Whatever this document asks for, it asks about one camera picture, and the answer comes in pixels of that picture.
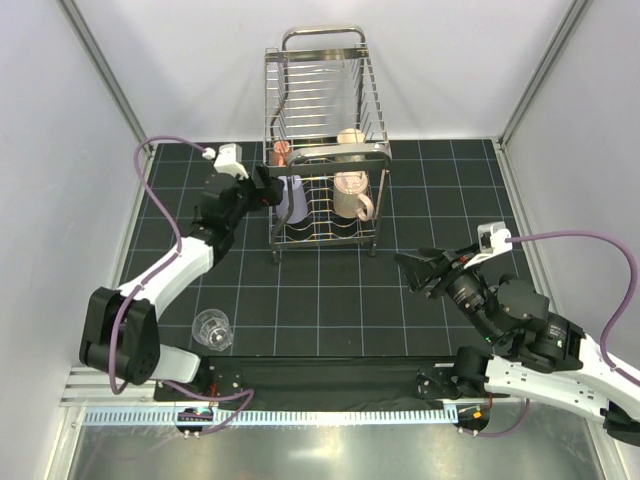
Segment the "lilac plastic cup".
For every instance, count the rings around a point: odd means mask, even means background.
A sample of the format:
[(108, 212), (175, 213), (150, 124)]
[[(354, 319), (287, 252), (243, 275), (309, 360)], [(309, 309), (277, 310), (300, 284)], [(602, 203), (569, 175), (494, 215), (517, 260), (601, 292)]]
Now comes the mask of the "lilac plastic cup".
[[(276, 206), (276, 215), (279, 219), (285, 217), (289, 210), (288, 184), (287, 177), (279, 176), (279, 180), (283, 182), (282, 201)], [(295, 175), (292, 177), (293, 188), (293, 212), (289, 216), (288, 224), (298, 224), (302, 222), (308, 215), (307, 200), (301, 177)]]

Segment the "pink ceramic mug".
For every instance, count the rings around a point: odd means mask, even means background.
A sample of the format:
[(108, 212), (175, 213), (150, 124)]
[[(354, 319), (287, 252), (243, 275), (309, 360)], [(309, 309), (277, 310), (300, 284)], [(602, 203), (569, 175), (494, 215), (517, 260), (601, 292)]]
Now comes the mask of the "pink ceramic mug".
[(287, 164), (288, 155), (291, 152), (291, 144), (286, 140), (278, 140), (273, 143), (270, 165), (283, 167)]

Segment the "tan mug lilac inside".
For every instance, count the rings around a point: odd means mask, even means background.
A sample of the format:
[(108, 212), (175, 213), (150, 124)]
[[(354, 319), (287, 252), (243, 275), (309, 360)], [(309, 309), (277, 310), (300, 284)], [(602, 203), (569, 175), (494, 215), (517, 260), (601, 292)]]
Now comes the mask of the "tan mug lilac inside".
[(333, 203), (335, 213), (347, 219), (373, 219), (375, 207), (367, 194), (369, 179), (365, 171), (347, 171), (334, 177)]

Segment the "clear glass tumbler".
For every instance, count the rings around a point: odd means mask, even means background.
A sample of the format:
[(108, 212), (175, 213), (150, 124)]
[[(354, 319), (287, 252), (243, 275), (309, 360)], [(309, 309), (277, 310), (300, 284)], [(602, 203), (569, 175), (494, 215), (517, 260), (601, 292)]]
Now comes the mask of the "clear glass tumbler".
[(194, 318), (192, 336), (200, 345), (218, 352), (231, 347), (234, 341), (231, 323), (218, 309), (203, 310)]

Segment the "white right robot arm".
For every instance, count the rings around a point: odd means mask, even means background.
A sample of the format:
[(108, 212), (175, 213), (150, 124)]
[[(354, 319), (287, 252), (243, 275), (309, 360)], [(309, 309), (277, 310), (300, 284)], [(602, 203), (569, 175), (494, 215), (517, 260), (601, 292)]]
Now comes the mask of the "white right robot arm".
[(485, 280), (482, 264), (510, 248), (472, 244), (394, 257), (411, 292), (449, 297), (486, 344), (509, 348), (505, 355), (459, 348), (449, 384), (459, 396), (500, 394), (563, 408), (599, 420), (620, 442), (638, 445), (638, 386), (605, 362), (581, 327), (552, 312), (549, 298), (531, 284), (510, 275), (496, 285)]

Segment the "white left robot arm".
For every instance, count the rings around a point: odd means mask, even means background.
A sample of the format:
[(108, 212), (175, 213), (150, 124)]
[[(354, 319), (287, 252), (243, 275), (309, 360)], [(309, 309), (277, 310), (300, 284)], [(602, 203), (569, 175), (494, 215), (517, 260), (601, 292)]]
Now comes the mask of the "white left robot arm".
[(190, 400), (211, 389), (202, 358), (164, 345), (158, 322), (181, 293), (212, 270), (235, 240), (235, 230), (250, 212), (278, 205), (284, 183), (266, 167), (256, 177), (214, 173), (205, 182), (188, 235), (135, 279), (90, 296), (79, 347), (80, 362), (108, 375), (115, 391), (125, 384), (173, 381)]

